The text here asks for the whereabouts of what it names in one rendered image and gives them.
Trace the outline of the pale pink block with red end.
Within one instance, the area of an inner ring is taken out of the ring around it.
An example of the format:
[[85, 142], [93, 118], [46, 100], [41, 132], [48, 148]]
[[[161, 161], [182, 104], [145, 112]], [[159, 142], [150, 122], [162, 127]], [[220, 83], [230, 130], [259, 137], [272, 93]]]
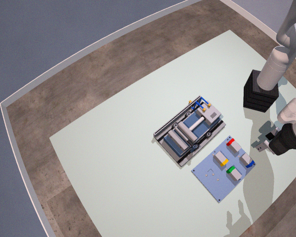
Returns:
[[234, 153], [238, 152], [241, 147], [239, 144], [232, 138], [227, 144], [226, 144]]

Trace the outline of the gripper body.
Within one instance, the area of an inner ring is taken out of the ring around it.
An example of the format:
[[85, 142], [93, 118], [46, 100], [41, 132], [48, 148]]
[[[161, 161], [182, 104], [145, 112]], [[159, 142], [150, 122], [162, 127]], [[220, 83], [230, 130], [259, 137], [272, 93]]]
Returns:
[[279, 156], [290, 149], [296, 150], [296, 97], [280, 111], [277, 120], [284, 125], [271, 140], [269, 147]]

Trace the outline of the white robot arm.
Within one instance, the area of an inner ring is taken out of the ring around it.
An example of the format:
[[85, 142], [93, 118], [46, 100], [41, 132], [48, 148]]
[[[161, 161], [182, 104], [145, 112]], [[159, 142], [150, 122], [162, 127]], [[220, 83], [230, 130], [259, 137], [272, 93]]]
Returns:
[[259, 87], [267, 91], [276, 86], [296, 58], [296, 0], [293, 0], [280, 26], [276, 40], [282, 46], [277, 46], [272, 50], [257, 77]]

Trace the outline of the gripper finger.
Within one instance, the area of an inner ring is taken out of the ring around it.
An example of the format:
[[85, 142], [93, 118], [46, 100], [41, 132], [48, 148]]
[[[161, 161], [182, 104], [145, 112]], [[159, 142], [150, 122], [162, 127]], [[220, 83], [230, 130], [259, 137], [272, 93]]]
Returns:
[[268, 148], [268, 149], [272, 152], [272, 154], [275, 154], [275, 153], [270, 149], [270, 147], [269, 147], [269, 142], [268, 142], [267, 140], [265, 140], [264, 142], [258, 144], [255, 148], [256, 148], [259, 152], [261, 152], [261, 151], [263, 151], [263, 150], [265, 150], [265, 149]]
[[271, 132], [269, 132], [268, 134], [266, 134], [265, 136], [269, 139], [269, 140], [272, 140], [276, 135], [277, 133], [280, 131], [280, 128], [279, 127], [276, 127], [274, 130], [272, 130]]

